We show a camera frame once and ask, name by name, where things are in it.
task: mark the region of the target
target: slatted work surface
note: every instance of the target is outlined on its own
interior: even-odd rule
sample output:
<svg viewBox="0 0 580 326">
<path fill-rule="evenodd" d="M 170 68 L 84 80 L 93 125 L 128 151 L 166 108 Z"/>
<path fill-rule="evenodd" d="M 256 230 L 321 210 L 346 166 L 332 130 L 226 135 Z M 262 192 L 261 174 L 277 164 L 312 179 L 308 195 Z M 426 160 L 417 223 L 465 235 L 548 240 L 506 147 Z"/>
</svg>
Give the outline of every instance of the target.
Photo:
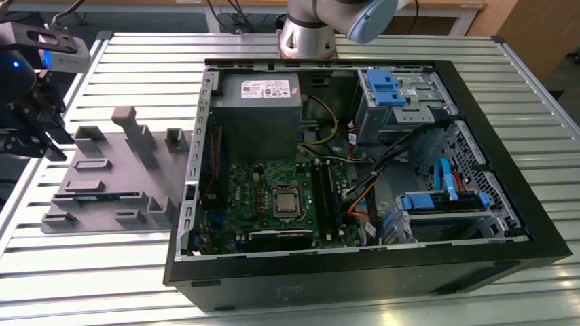
<svg viewBox="0 0 580 326">
<path fill-rule="evenodd" d="M 136 106 L 137 120 L 152 131 L 190 130 L 204 58 L 276 57 L 272 35 L 117 33 L 104 42 L 66 115 L 70 132 L 94 124 L 105 132 L 116 131 L 109 122 L 116 105 Z M 13 217 L 17 227 L 4 235 L 9 242 L 0 257 L 0 325 L 188 323 L 186 319 L 226 325 L 580 322 L 580 143 L 564 127 L 558 108 L 533 91 L 526 75 L 489 39 L 381 37 L 357 46 L 338 37 L 337 44 L 341 58 L 454 62 L 574 256 L 464 295 L 206 315 L 161 284 L 168 232 L 40 232 L 68 164 L 42 160 Z"/>
</svg>

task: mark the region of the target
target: wire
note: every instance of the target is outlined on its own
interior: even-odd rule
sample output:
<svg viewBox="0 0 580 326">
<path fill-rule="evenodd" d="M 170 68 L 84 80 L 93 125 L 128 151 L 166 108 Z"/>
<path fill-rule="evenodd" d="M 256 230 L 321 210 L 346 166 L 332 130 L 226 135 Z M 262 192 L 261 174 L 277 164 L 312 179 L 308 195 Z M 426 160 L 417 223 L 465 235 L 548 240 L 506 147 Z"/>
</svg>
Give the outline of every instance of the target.
<svg viewBox="0 0 580 326">
<path fill-rule="evenodd" d="M 346 195 L 356 192 L 372 179 L 373 177 L 377 177 L 380 172 L 382 172 L 382 169 L 386 165 L 386 163 L 393 160 L 400 154 L 402 154 L 412 145 L 414 139 L 426 131 L 437 128 L 446 127 L 453 120 L 440 120 L 434 122 L 433 124 L 424 124 L 420 127 L 416 127 L 413 131 L 410 131 L 408 134 L 405 134 L 402 137 L 400 137 L 393 144 L 390 144 L 386 149 L 384 150 L 382 154 L 380 155 L 378 159 L 374 160 L 374 163 L 370 167 L 370 173 L 366 176 L 365 179 L 362 179 L 350 189 L 345 191 Z"/>
<path fill-rule="evenodd" d="M 354 145 L 350 144 L 350 146 L 348 147 L 348 158 L 353 161 L 362 161 L 361 158 L 356 158 L 354 154 L 352 152 L 352 150 L 354 149 Z M 370 163 L 374 163 L 374 160 L 372 158 L 365 158 L 366 161 L 369 161 Z"/>
<path fill-rule="evenodd" d="M 264 19 L 261 20 L 261 22 L 258 23 L 258 25 L 257 25 L 257 27 L 256 27 L 256 30 L 257 30 L 261 26 L 264 26 L 264 23 L 265 23 L 265 20 L 268 19 L 268 16 L 269 16 L 269 14 L 265 14 Z"/>
<path fill-rule="evenodd" d="M 454 181 L 457 182 L 457 189 L 465 191 L 465 185 L 462 184 L 462 180 L 460 177 L 460 174 L 457 173 L 457 170 L 450 170 L 450 174 L 453 175 Z"/>
<path fill-rule="evenodd" d="M 249 32 L 253 33 L 253 26 L 252 26 L 252 24 L 250 24 L 250 22 L 249 22 L 249 20 L 248 20 L 248 17 L 244 15 L 244 11 L 241 10 L 241 5 L 238 4 L 238 1 L 237 1 L 237 0 L 234 0 L 234 2 L 236 2 L 237 7 L 236 7 L 236 5 L 233 4 L 232 0 L 228 0 L 228 3 L 230 4 L 232 8 L 233 8 L 233 9 L 237 11 L 237 13 L 240 14 L 241 19 L 244 20 L 244 22 L 245 22 L 245 24 L 246 24 L 246 28 L 249 29 Z"/>
<path fill-rule="evenodd" d="M 66 8 L 61 13 L 56 14 L 54 17 L 52 17 L 50 25 L 57 25 L 61 23 L 61 19 L 66 17 L 69 14 L 74 12 L 76 9 L 82 5 L 85 0 L 76 0 L 76 2 L 70 5 L 70 7 Z"/>
<path fill-rule="evenodd" d="M 212 13 L 212 15 L 213 15 L 213 18 L 216 18 L 216 20 L 217 20 L 217 24 L 224 28 L 224 31 L 226 31 L 229 34 L 236 34 L 234 32 L 232 32 L 232 31 L 229 30 L 228 27 L 225 27 L 225 25 L 224 25 L 224 23 L 221 22 L 221 20 L 218 20 L 218 17 L 217 17 L 217 14 L 216 14 L 216 10 L 213 10 L 213 5 L 210 4 L 210 0 L 208 0 L 208 6 L 209 6 L 210 13 Z"/>
<path fill-rule="evenodd" d="M 209 148 L 210 148 L 210 179 L 209 179 L 209 184 L 205 188 L 205 192 L 201 196 L 200 199 L 200 203 L 202 203 L 202 200 L 205 199 L 205 196 L 208 195 L 209 189 L 210 189 L 210 185 L 213 184 L 213 180 L 216 179 L 216 151 L 213 149 L 213 131 L 209 130 L 209 137 L 210 137 L 210 143 L 209 143 Z"/>
<path fill-rule="evenodd" d="M 310 155 L 313 155 L 313 156 L 317 156 L 317 157 L 320 157 L 320 158 L 326 158 L 326 159 L 329 159 L 329 160 L 340 160 L 340 161 L 345 161 L 345 162 L 348 162 L 348 163 L 361 163 L 360 161 L 353 161 L 353 160 L 349 160 L 349 159 L 346 159 L 346 158 L 341 158 L 340 156 L 325 156 L 325 155 L 321 155 L 317 151 L 314 151 L 312 148 L 309 148 L 306 145 L 300 145 L 301 146 L 301 148 L 304 148 L 304 150 L 310 154 Z"/>
<path fill-rule="evenodd" d="M 370 188 L 374 187 L 374 184 L 377 183 L 378 178 L 376 178 L 376 180 L 370 183 L 370 185 L 366 187 L 366 189 L 364 190 L 364 192 L 360 194 L 360 196 L 356 198 L 356 201 L 352 203 L 350 208 L 348 209 L 348 215 L 352 214 L 352 211 L 354 210 L 354 207 L 357 205 L 357 203 L 361 201 L 364 195 L 366 195 L 366 192 L 369 192 Z"/>
<path fill-rule="evenodd" d="M 320 141 L 310 141 L 310 142 L 302 141 L 302 142 L 298 143 L 298 145 L 318 145 L 318 144 L 322 144 L 322 143 L 328 142 L 334 137 L 336 132 L 338 131 L 338 119 L 336 119 L 334 112 L 332 112 L 332 109 L 328 107 L 326 103 L 324 103 L 321 99 L 318 99 L 313 95 L 308 95 L 308 98 L 310 98 L 316 102 L 318 102 L 318 104 L 322 106 L 322 108 L 325 108 L 325 110 L 330 114 L 332 120 L 334 122 L 334 127 L 332 129 L 332 133 L 329 134 L 329 136 L 325 139 L 321 139 Z"/>
</svg>

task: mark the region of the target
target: floor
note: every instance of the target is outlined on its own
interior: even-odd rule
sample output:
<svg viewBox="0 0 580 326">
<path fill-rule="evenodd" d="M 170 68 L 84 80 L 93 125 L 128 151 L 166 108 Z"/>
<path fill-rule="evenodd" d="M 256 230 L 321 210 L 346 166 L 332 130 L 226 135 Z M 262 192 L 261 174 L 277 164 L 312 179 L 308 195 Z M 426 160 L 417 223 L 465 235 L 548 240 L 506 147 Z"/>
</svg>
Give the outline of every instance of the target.
<svg viewBox="0 0 580 326">
<path fill-rule="evenodd" d="M 42 26 L 54 13 L 26 13 L 16 12 L 6 17 L 9 21 L 18 21 L 24 24 Z M 232 17 L 226 14 L 218 16 L 225 28 L 229 31 L 244 29 L 234 25 Z M 276 15 L 250 14 L 248 21 L 257 33 L 276 32 Z M 202 14 L 114 14 L 89 13 L 78 14 L 64 19 L 70 33 L 84 39 L 90 47 L 98 31 L 117 32 L 184 32 L 206 33 L 205 17 Z M 73 75 L 60 73 L 57 75 L 62 94 L 72 82 Z M 553 75 L 544 83 L 548 90 L 564 91 L 558 102 L 577 124 L 580 124 L 580 65 L 573 63 L 573 57 L 566 57 Z M 17 180 L 25 166 L 25 160 L 12 160 L 0 156 L 0 165 L 6 168 L 0 173 L 0 178 Z M 9 196 L 12 183 L 0 183 L 0 207 L 2 200 Z"/>
</svg>

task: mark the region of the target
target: aluminum slat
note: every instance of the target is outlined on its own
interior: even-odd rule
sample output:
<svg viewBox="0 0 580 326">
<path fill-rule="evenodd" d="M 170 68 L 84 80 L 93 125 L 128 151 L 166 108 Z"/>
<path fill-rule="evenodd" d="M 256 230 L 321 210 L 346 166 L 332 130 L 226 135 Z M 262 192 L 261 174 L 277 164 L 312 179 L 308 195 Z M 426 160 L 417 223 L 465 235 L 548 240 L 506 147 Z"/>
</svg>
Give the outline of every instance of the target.
<svg viewBox="0 0 580 326">
<path fill-rule="evenodd" d="M 560 129 L 561 122 L 553 115 L 488 115 L 489 123 L 493 127 L 554 127 Z"/>
<path fill-rule="evenodd" d="M 97 73 L 90 78 L 90 84 L 198 82 L 201 73 Z"/>
<path fill-rule="evenodd" d="M 526 139 L 529 141 L 541 139 L 572 139 L 572 133 L 557 127 L 526 127 L 526 128 L 494 128 L 501 140 L 513 141 Z"/>
<path fill-rule="evenodd" d="M 201 84 L 89 84 L 85 95 L 197 94 Z"/>
<path fill-rule="evenodd" d="M 158 266 L 165 258 L 166 244 L 16 251 L 1 256 L 0 274 Z"/>
<path fill-rule="evenodd" d="M 192 117 L 197 105 L 189 107 L 134 107 L 137 119 L 182 119 Z M 68 115 L 70 121 L 109 120 L 113 107 L 78 107 Z"/>
</svg>

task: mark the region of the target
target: blue plastic clip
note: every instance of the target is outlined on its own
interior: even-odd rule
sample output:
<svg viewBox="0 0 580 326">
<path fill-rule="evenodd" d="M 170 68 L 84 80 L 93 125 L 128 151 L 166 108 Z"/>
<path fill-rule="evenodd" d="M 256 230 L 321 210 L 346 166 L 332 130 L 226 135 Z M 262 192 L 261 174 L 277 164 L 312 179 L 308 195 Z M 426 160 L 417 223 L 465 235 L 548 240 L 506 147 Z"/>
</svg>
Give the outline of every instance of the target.
<svg viewBox="0 0 580 326">
<path fill-rule="evenodd" d="M 400 203 L 402 204 L 402 209 L 405 211 L 412 208 L 410 201 L 405 196 L 400 197 Z"/>
<path fill-rule="evenodd" d="M 377 106 L 404 106 L 406 99 L 398 94 L 398 81 L 392 77 L 390 71 L 385 69 L 370 69 L 366 71 L 369 87 L 374 96 Z"/>
<path fill-rule="evenodd" d="M 410 199 L 413 209 L 433 209 L 434 208 L 430 194 L 406 194 L 406 197 Z"/>
<path fill-rule="evenodd" d="M 392 220 L 392 213 L 388 213 L 386 216 L 384 217 L 382 225 L 380 226 L 381 229 L 384 229 L 388 226 L 390 220 Z"/>
<path fill-rule="evenodd" d="M 490 206 L 490 200 L 489 200 L 488 193 L 486 192 L 478 192 L 477 196 L 480 197 L 482 207 L 488 209 L 489 206 Z"/>
</svg>

